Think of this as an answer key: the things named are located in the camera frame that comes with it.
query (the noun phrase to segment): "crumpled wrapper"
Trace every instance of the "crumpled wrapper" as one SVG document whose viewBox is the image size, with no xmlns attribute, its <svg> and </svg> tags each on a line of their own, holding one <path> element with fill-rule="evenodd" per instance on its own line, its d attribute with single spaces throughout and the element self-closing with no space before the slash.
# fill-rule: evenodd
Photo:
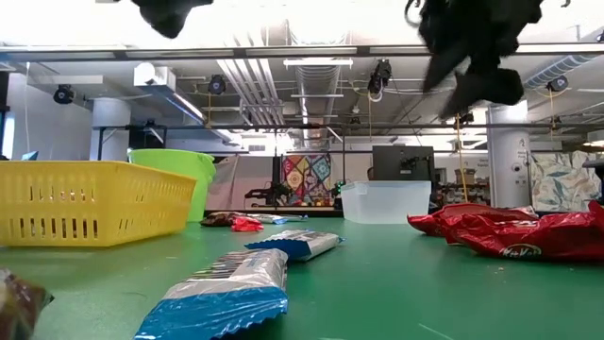
<svg viewBox="0 0 604 340">
<path fill-rule="evenodd" d="M 0 340 L 31 338 L 42 309 L 52 300 L 43 287 L 0 268 Z"/>
</svg>

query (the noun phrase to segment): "white pillar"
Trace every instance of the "white pillar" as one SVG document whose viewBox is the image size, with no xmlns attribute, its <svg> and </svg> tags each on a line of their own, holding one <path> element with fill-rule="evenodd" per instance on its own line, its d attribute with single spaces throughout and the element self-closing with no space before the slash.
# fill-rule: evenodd
<svg viewBox="0 0 604 340">
<path fill-rule="evenodd" d="M 92 109 L 92 126 L 122 127 L 130 124 L 130 106 L 124 100 L 115 98 L 94 99 Z M 99 131 L 92 132 L 91 161 L 97 160 Z M 103 161 L 126 161 L 130 132 L 108 128 L 103 132 Z"/>
<path fill-rule="evenodd" d="M 514 106 L 493 105 L 487 111 L 487 123 L 526 123 L 528 111 L 526 100 Z M 487 138 L 491 167 L 491 205 L 496 208 L 529 205 L 529 132 L 525 128 L 489 128 Z"/>
</svg>

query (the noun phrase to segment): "blue and white wrapper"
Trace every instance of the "blue and white wrapper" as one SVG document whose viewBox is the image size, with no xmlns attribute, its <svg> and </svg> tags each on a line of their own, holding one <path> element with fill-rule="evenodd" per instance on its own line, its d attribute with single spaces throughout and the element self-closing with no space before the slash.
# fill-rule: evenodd
<svg viewBox="0 0 604 340">
<path fill-rule="evenodd" d="M 287 313 L 287 254 L 230 252 L 176 284 L 147 315 L 135 340 L 209 340 Z"/>
<path fill-rule="evenodd" d="M 287 253 L 290 260 L 308 261 L 340 244 L 344 239 L 328 232 L 284 230 L 263 241 L 245 245 L 248 249 L 276 248 Z"/>
<path fill-rule="evenodd" d="M 256 218 L 261 223 L 264 224 L 276 224 L 281 225 L 285 224 L 289 221 L 289 219 L 279 216 L 279 215 L 271 215 L 266 213 L 249 213 L 248 217 Z"/>
</svg>

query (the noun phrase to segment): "green table surface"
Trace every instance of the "green table surface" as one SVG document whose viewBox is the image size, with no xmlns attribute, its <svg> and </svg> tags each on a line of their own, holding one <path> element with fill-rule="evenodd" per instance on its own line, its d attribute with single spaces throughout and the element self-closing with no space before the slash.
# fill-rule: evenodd
<svg viewBox="0 0 604 340">
<path fill-rule="evenodd" d="M 227 339 L 598 339 L 604 268 L 481 258 L 409 226 L 340 218 L 234 233 L 190 225 L 108 249 L 0 249 L 0 266 L 56 296 L 35 339 L 130 339 L 165 291 L 215 258 L 283 229 L 345 243 L 290 265 L 289 312 Z"/>
</svg>

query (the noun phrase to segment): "red object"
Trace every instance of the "red object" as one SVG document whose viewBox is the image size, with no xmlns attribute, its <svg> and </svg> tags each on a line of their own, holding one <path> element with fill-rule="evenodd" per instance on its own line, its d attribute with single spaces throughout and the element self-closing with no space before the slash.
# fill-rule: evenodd
<svg viewBox="0 0 604 340">
<path fill-rule="evenodd" d="M 513 259 L 604 261 L 604 209 L 556 213 L 536 222 L 495 222 L 479 214 L 446 218 L 445 233 L 477 253 Z"/>
<path fill-rule="evenodd" d="M 537 220 L 537 217 L 520 211 L 491 208 L 482 204 L 462 203 L 447 205 L 429 215 L 407 216 L 407 221 L 412 227 L 424 232 L 428 236 L 446 237 L 445 232 L 442 230 L 443 220 L 467 213 L 489 217 L 495 222 Z"/>
<path fill-rule="evenodd" d="M 233 231 L 261 231 L 264 230 L 262 223 L 251 217 L 247 216 L 234 216 L 232 219 L 233 224 L 230 229 Z"/>
</svg>

